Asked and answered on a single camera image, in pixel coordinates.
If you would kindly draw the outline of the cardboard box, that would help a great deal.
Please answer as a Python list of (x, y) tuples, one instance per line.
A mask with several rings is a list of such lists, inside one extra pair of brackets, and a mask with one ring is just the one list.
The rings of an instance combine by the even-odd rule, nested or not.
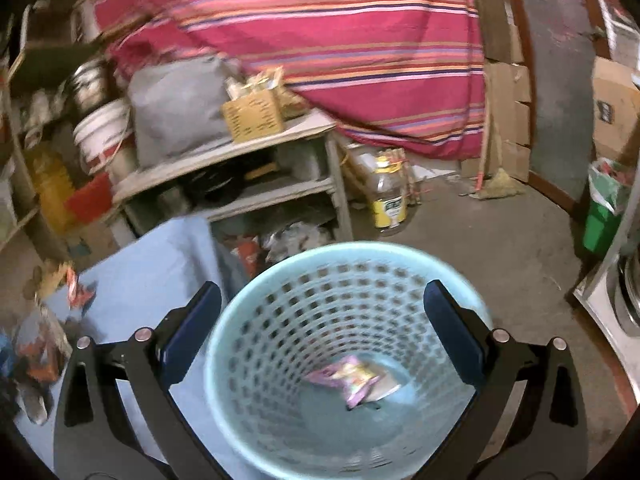
[(593, 144), (599, 157), (634, 166), (639, 158), (639, 72), (601, 58), (592, 71)]

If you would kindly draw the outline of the red striped cloth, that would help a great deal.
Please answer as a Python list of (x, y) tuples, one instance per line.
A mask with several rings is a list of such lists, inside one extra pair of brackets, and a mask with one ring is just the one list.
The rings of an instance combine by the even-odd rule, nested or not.
[(122, 76), (216, 54), (286, 86), (345, 136), (429, 158), (480, 154), (483, 40), (474, 0), (91, 0)]

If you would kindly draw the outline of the green bin with bag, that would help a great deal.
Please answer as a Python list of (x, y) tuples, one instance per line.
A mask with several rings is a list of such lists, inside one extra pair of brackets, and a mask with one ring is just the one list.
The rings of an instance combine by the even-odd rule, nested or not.
[(588, 168), (590, 204), (582, 244), (603, 258), (610, 248), (626, 209), (636, 170), (606, 157)]

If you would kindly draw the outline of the red plastic basin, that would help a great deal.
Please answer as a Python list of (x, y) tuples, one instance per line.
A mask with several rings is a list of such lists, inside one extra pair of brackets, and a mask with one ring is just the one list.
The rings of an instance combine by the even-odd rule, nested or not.
[(109, 212), (113, 206), (112, 182), (101, 172), (64, 202), (72, 216), (82, 224), (90, 224)]

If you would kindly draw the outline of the light blue plastic basket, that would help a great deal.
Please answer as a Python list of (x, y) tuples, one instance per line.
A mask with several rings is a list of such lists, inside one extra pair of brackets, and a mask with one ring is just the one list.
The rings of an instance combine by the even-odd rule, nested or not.
[(206, 351), (207, 404), (228, 445), (275, 479), (415, 474), (474, 392), (424, 311), (431, 281), (490, 317), (454, 268), (395, 244), (324, 246), (251, 280)]

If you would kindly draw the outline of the grey crumpled wrapper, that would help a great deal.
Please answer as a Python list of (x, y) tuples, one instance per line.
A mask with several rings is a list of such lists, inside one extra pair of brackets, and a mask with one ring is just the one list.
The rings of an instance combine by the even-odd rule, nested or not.
[(33, 424), (43, 426), (47, 422), (49, 412), (46, 401), (36, 387), (27, 384), (18, 384), (17, 399), (22, 411)]

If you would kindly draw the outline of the clear oil bottle yellow label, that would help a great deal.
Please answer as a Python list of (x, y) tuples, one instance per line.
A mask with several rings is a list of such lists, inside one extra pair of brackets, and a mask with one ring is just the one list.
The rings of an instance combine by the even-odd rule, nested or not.
[(371, 210), (375, 227), (380, 231), (400, 228), (407, 219), (407, 196), (401, 164), (386, 155), (375, 159), (372, 179)]

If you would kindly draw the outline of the pink yellow candy wrapper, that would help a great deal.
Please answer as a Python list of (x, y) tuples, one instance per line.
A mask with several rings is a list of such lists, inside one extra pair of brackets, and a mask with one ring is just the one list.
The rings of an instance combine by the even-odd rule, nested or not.
[(311, 385), (340, 390), (349, 411), (362, 404), (378, 403), (402, 388), (392, 372), (358, 356), (344, 356), (312, 370), (304, 379)]

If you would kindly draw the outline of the orange red noodle wrapper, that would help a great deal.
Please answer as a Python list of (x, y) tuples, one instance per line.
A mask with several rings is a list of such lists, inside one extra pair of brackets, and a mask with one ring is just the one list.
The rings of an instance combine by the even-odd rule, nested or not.
[(40, 384), (54, 384), (73, 352), (56, 315), (36, 309), (24, 319), (15, 336), (15, 350), (26, 363), (26, 374)]

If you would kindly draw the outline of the grey cloth cover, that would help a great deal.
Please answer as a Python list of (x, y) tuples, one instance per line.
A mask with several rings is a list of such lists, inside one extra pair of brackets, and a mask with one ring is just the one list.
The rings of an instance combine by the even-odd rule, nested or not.
[(134, 73), (127, 89), (139, 165), (146, 169), (200, 148), (231, 142), (221, 107), (238, 69), (218, 56), (187, 58)]

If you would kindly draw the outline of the white plastic bucket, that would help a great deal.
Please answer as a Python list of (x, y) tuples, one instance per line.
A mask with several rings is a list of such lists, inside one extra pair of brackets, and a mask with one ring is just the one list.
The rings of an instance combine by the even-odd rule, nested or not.
[(73, 130), (80, 166), (86, 174), (102, 171), (122, 148), (134, 147), (131, 106), (111, 101), (87, 115)]

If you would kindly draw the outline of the yellow oil jug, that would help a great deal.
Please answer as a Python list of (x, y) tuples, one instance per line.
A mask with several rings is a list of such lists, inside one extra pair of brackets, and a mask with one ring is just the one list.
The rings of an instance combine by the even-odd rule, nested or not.
[(63, 159), (47, 145), (36, 146), (27, 155), (32, 184), (38, 194), (42, 214), (52, 230), (63, 235), (75, 222), (74, 216), (65, 206), (66, 200), (75, 193), (75, 188)]

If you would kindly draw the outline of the red snack wrapper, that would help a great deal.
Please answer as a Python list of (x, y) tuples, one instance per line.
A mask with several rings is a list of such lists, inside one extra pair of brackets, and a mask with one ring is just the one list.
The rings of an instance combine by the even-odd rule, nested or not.
[(94, 289), (81, 284), (77, 272), (69, 266), (65, 273), (67, 303), (70, 310), (81, 310), (96, 296)]

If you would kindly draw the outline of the steel cooking pot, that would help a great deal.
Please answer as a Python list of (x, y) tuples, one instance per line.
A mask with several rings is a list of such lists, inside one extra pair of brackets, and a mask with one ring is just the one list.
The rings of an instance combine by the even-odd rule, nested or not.
[(67, 93), (79, 117), (113, 101), (114, 92), (111, 69), (105, 58), (92, 58), (81, 64), (67, 84)]

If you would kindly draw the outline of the white wooden shelf unit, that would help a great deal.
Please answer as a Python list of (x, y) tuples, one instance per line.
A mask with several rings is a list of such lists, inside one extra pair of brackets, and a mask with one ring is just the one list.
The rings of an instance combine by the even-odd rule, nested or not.
[(202, 148), (138, 169), (114, 187), (113, 202), (127, 203), (152, 191), (166, 193), (191, 214), (217, 222), (326, 193), (337, 221), (336, 237), (352, 240), (335, 124), (316, 108), (285, 130), (218, 148)]

